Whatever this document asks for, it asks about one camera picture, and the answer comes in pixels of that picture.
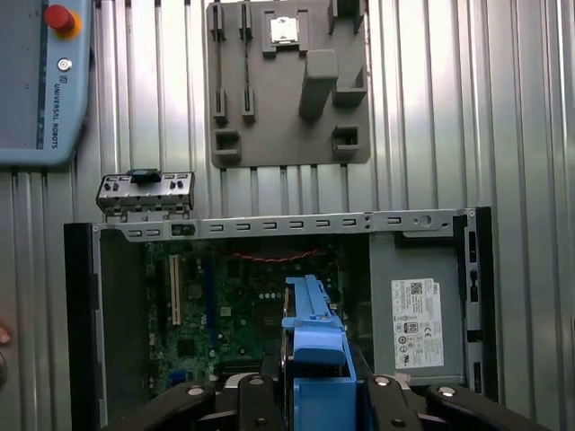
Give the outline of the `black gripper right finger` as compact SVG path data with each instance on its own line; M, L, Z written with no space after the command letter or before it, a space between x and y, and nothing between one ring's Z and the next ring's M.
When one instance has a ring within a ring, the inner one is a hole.
M366 430L541 430L535 421L463 386L424 395L390 376L365 380Z

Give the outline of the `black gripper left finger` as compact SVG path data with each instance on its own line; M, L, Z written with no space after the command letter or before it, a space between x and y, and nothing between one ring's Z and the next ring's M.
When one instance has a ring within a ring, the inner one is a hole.
M267 375L230 377L222 391L180 383L116 419L106 430L286 430L276 382Z

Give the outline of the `person's hand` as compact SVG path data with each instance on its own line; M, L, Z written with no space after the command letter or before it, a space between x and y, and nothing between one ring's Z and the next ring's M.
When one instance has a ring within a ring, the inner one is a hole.
M11 341L11 336L8 329L1 324L0 326L0 345L5 347ZM7 363L3 354L0 354L0 389L3 389L7 381Z

